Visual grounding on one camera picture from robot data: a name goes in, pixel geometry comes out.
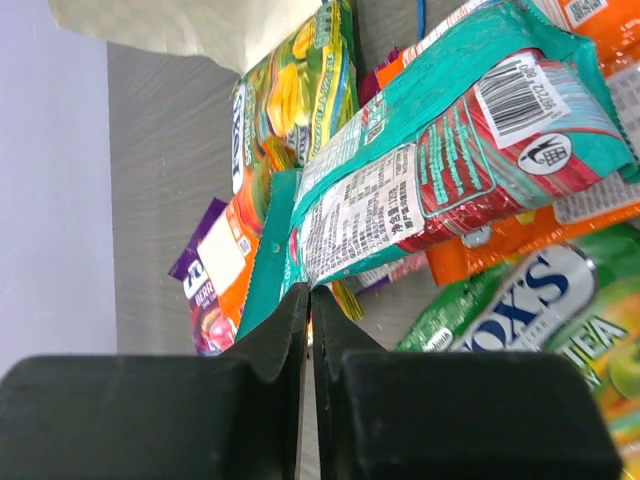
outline beige paper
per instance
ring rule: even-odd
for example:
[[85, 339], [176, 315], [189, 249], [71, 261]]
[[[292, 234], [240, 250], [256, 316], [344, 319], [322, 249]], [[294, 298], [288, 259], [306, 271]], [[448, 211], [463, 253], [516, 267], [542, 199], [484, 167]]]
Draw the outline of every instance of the beige paper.
[[244, 75], [321, 0], [49, 0], [59, 26], [152, 52], [204, 55]]

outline purple wrapper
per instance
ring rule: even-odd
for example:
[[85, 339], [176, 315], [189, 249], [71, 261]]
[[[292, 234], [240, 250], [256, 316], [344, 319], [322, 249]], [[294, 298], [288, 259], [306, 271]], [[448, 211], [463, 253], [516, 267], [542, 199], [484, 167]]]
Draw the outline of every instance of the purple wrapper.
[[218, 355], [233, 345], [236, 329], [218, 307], [218, 298], [209, 275], [198, 255], [198, 244], [220, 215], [226, 203], [214, 198], [202, 220], [169, 270], [169, 275], [182, 282], [184, 294], [191, 310], [191, 336], [198, 355]]
[[197, 251], [198, 243], [200, 243], [204, 236], [209, 233], [209, 229], [213, 226], [218, 217], [222, 215], [226, 206], [227, 204], [225, 202], [218, 200], [215, 197], [211, 200], [211, 204], [204, 213], [195, 232], [193, 232], [191, 240], [189, 240], [189, 243], [187, 243], [182, 254], [178, 257], [178, 260], [176, 260], [176, 263], [174, 263], [169, 270], [169, 275], [180, 281], [183, 281], [187, 277], [189, 274], [189, 266], [194, 260], [200, 260]]

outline white wall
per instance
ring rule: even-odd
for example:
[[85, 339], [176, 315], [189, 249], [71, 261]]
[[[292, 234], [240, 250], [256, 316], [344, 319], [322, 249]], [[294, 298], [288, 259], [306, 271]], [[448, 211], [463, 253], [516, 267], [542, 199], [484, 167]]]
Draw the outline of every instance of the white wall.
[[107, 51], [0, 0], [0, 376], [115, 353]]

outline brushed metal wall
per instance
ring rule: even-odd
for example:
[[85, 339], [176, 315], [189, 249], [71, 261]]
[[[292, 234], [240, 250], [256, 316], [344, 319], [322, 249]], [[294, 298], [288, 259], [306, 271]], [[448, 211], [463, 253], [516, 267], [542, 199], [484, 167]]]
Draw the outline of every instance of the brushed metal wall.
[[[434, 27], [462, 0], [428, 0]], [[371, 70], [415, 41], [414, 0], [360, 0]], [[193, 352], [182, 286], [167, 276], [214, 195], [231, 198], [231, 92], [238, 76], [205, 58], [110, 45], [109, 90], [116, 315], [121, 353]], [[362, 327], [393, 348], [436, 295], [428, 272], [363, 300]], [[319, 478], [312, 370], [307, 369], [301, 478]]]

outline blue wire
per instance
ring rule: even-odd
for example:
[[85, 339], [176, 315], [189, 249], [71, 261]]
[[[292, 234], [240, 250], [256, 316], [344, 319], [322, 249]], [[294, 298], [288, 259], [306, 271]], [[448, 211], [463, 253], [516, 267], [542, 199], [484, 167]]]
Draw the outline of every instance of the blue wire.
[[418, 41], [424, 38], [426, 33], [427, 0], [418, 0]]

